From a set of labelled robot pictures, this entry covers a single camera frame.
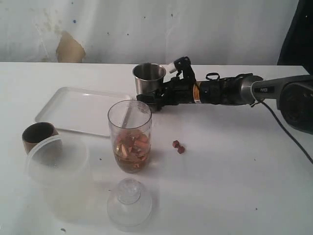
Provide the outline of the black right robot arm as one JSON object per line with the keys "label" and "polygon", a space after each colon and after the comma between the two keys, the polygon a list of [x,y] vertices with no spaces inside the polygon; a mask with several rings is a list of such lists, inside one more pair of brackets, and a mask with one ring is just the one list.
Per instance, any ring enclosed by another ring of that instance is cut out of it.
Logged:
{"label": "black right robot arm", "polygon": [[252,73],[221,78],[208,73],[197,81],[189,57],[170,63],[175,76],[155,90],[137,95],[137,100],[160,110],[163,106],[187,103],[214,105],[253,105],[265,99],[276,101],[285,122],[301,132],[313,132],[313,77],[296,75],[264,80]]}

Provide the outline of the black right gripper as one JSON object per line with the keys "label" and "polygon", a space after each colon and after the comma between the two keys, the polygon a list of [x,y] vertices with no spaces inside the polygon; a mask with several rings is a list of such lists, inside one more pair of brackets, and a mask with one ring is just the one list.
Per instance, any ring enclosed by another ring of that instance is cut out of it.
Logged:
{"label": "black right gripper", "polygon": [[193,103],[193,87],[196,85],[195,73],[190,58],[183,56],[174,61],[176,75],[163,83],[155,93],[144,93],[136,96],[137,101],[147,104],[150,108],[161,110],[168,105]]}

